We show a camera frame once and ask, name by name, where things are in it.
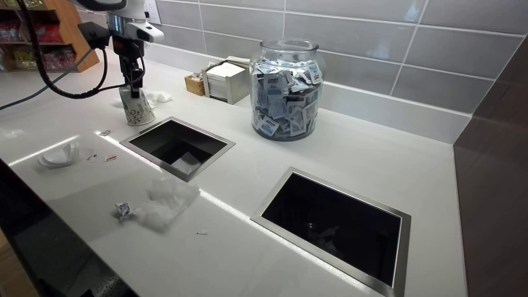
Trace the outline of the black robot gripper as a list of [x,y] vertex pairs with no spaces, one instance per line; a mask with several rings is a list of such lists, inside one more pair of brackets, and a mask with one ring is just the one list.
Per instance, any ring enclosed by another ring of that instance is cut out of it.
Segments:
[[137,39],[113,36],[112,44],[113,44],[113,52],[118,55],[120,70],[125,77],[128,77],[127,98],[132,98],[130,77],[137,77],[133,82],[133,97],[138,97],[141,88],[141,75],[140,75],[141,69],[138,65],[138,59],[143,55],[143,42]]

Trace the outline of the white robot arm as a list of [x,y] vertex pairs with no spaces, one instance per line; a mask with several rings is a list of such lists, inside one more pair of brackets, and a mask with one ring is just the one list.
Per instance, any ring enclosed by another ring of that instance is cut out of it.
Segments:
[[82,8],[107,14],[107,29],[113,52],[118,55],[127,93],[138,98],[145,70],[138,65],[146,42],[165,37],[163,31],[145,16],[145,0],[74,0]]

